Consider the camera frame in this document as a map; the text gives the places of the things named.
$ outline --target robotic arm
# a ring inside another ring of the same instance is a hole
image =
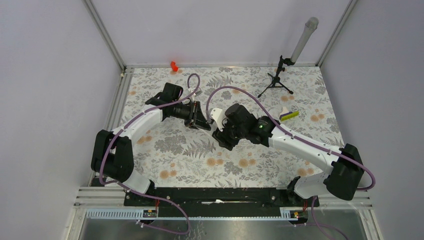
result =
[[[172,103],[180,98],[182,92],[182,87],[166,83],[162,92],[146,102],[142,112],[153,106]],[[160,107],[147,112],[143,117],[133,118],[110,132],[100,131],[96,136],[91,169],[100,172],[102,159],[107,154],[104,174],[131,189],[145,193],[151,181],[134,170],[133,145],[149,129],[168,117],[184,119],[184,124],[192,129],[211,130],[211,126],[202,114],[198,101],[190,100],[186,104],[179,102]],[[266,147],[285,150],[308,160],[323,170],[322,173],[309,177],[295,177],[290,182],[287,186],[287,192],[292,202],[299,202],[302,199],[328,193],[347,201],[354,197],[364,171],[355,164],[319,150],[306,142],[323,146],[362,164],[358,149],[353,145],[346,144],[344,148],[328,146],[296,133],[284,124],[280,124],[284,130],[293,134],[293,136],[289,136],[278,129],[268,116],[256,118],[238,103],[228,108],[225,113],[219,108],[212,109],[211,117],[217,125],[212,137],[218,141],[220,147],[231,151],[240,139],[247,139],[253,144],[262,144]],[[119,131],[123,132],[112,145],[112,150],[106,152],[111,139]]]

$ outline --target gray floor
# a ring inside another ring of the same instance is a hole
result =
[[[354,210],[316,210],[319,223],[333,225],[342,230],[350,240],[367,239],[360,217]],[[155,221],[155,226],[184,231],[184,221]],[[209,220],[191,221],[189,235],[174,235],[167,232],[140,228],[133,220],[86,219],[80,240],[327,240],[315,226],[290,226],[287,221]],[[334,230],[328,231],[336,240],[344,240]]]

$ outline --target wall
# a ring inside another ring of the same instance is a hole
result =
[[[315,63],[349,0],[93,0],[127,65],[268,64],[289,58],[319,19],[298,63]]]
[[[120,70],[81,0],[0,9],[0,239],[57,240]]]
[[[424,239],[422,0],[358,1],[321,70],[385,240]]]

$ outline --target floral pattern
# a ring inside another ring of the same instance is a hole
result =
[[[334,116],[319,67],[288,67],[280,74],[281,81],[291,90],[268,89],[259,101],[275,118],[283,107],[299,111],[299,115],[283,123],[296,132],[326,144],[342,146],[343,140]],[[218,87],[235,86],[257,96],[271,82],[267,73],[274,67],[193,67],[136,68],[125,102],[122,122],[135,116],[144,102],[160,92],[165,83],[184,88],[187,78],[200,75],[202,111],[209,95]],[[197,82],[192,77],[190,85]],[[210,103],[210,108],[226,110],[231,105],[244,105],[255,116],[265,115],[260,107],[238,90],[223,89]],[[232,151],[219,147],[203,130],[186,128],[183,121],[167,118],[137,140],[134,147],[135,169],[155,182],[158,187],[285,187],[296,176],[310,176],[321,170],[288,152],[241,140]]]

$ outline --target black tripod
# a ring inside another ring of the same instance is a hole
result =
[[[277,89],[277,88],[285,88],[287,91],[288,91],[288,93],[290,93],[290,94],[293,94],[293,91],[292,90],[290,90],[290,89],[288,89],[286,86],[284,86],[284,84],[282,84],[281,82],[280,82],[280,77],[278,76],[281,72],[284,72],[285,70],[286,70],[286,68],[285,67],[283,67],[283,64],[286,64],[287,66],[292,66],[292,65],[294,65],[295,63],[294,62],[292,62],[292,61],[290,61],[290,58],[286,58],[286,59],[283,59],[283,55],[281,55],[280,57],[279,57],[279,62],[278,62],[278,67],[277,67],[277,72],[275,73],[275,76],[273,76],[273,75],[271,75],[270,73],[268,73],[268,75],[271,77],[271,84],[269,85],[269,86],[267,86],[266,88],[265,88],[265,90],[263,90],[263,92],[261,92],[258,96],[257,96],[257,98],[260,98],[261,96],[262,96],[262,94],[263,93],[265,93],[265,91],[267,90],[267,89]]]

